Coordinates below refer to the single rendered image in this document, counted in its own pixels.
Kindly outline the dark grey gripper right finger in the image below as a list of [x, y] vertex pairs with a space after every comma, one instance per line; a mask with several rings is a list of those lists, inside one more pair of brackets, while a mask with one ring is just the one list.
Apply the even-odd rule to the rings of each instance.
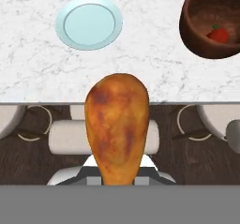
[[159, 175], [153, 167], [140, 167], [134, 178], [134, 186], [169, 185], [170, 180]]

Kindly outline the pale blue plate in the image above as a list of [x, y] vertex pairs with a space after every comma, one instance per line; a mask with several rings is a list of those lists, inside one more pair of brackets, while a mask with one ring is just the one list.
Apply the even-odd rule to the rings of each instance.
[[69, 47], [93, 51], [114, 42], [123, 27], [123, 16], [112, 0], [74, 0], [55, 20], [55, 32]]

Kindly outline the dark brown wooden bowl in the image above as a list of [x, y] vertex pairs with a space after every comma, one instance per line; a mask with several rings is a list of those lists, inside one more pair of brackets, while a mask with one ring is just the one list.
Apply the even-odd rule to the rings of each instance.
[[[210, 33], [223, 28], [227, 43], [210, 38]], [[186, 47], [207, 59], [221, 59], [240, 53], [240, 0], [185, 0], [179, 31]]]

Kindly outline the white round stool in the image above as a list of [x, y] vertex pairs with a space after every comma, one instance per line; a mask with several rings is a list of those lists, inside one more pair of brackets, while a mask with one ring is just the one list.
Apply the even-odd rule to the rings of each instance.
[[195, 142], [203, 142], [215, 136], [226, 141], [226, 127], [232, 120], [240, 120], [240, 104], [203, 104], [196, 105], [197, 113], [207, 130], [204, 137], [188, 137]]
[[[49, 116], [49, 123], [42, 134], [33, 134], [28, 130], [19, 129], [19, 124], [27, 112], [33, 108], [41, 108]], [[26, 142], [36, 142], [45, 137], [53, 124], [53, 116], [49, 109], [41, 105], [0, 105], [0, 140], [9, 136], [17, 136]]]
[[84, 120], [84, 106], [83, 105], [70, 105], [69, 112], [72, 120]]

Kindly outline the brown chicken drumstick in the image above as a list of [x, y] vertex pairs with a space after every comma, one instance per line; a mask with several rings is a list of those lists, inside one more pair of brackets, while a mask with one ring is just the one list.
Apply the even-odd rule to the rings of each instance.
[[140, 168], [150, 120], [146, 87], [131, 74], [109, 75], [89, 91], [84, 114], [103, 183], [130, 185]]

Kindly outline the grey rounded object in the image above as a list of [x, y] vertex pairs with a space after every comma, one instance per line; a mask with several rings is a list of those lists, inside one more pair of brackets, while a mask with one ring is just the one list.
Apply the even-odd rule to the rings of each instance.
[[226, 127], [226, 139], [230, 148], [240, 154], [240, 120], [232, 120]]

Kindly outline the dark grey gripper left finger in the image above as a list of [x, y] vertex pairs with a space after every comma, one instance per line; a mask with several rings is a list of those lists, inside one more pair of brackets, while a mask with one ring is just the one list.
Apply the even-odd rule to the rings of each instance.
[[103, 180], [98, 167], [81, 167], [76, 176], [68, 178], [58, 186], [102, 186]]

